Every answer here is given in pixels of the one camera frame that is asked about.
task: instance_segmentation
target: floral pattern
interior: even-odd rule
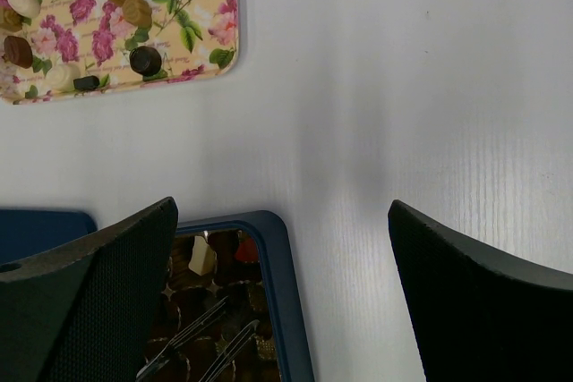
[[[0,54],[0,97],[18,105],[40,103],[194,81],[231,67],[238,50],[237,0],[146,1],[153,10],[150,29],[128,23],[122,8],[107,0],[45,0],[40,16],[25,20],[21,31],[32,46],[32,67],[16,68]],[[7,0],[0,5],[7,6]],[[142,78],[131,71],[129,54],[139,46],[155,47],[162,56],[156,75]],[[65,63],[98,76],[99,88],[53,93],[43,77],[54,65]]]

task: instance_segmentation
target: metal tongs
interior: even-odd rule
[[[218,375],[233,362],[238,353],[255,335],[258,325],[259,321],[256,319],[247,324],[227,345],[227,348],[217,357],[213,364],[211,364],[211,367],[209,367],[199,382],[214,382]]]
[[[169,362],[169,360],[171,360],[174,352],[178,351],[184,344],[197,337],[201,331],[203,331],[205,328],[223,316],[225,313],[226,304],[227,297],[224,297],[215,306],[195,319],[190,326],[181,330],[180,333],[178,333],[169,342],[167,342],[165,348],[163,348],[161,352],[155,356],[155,358],[150,360],[150,362],[141,368],[135,377],[135,382],[144,381],[162,369]]]

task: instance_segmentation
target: rectangular white chocolate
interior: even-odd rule
[[[215,251],[207,244],[207,240],[203,237],[195,236],[189,270],[199,276],[207,275],[215,268],[215,261]]]

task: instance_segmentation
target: white chocolate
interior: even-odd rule
[[[207,275],[214,270],[215,261],[215,251],[211,249],[204,238],[195,236],[193,254],[191,261],[189,261],[189,270],[199,276]]]
[[[36,18],[39,15],[38,0],[8,0],[8,4],[22,17]]]
[[[46,83],[58,91],[72,91],[73,80],[80,78],[80,69],[74,64],[59,64],[46,73]]]

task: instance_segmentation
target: table surface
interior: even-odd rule
[[[224,77],[0,106],[0,206],[277,212],[324,381],[424,381],[393,199],[573,271],[573,0],[240,1]]]

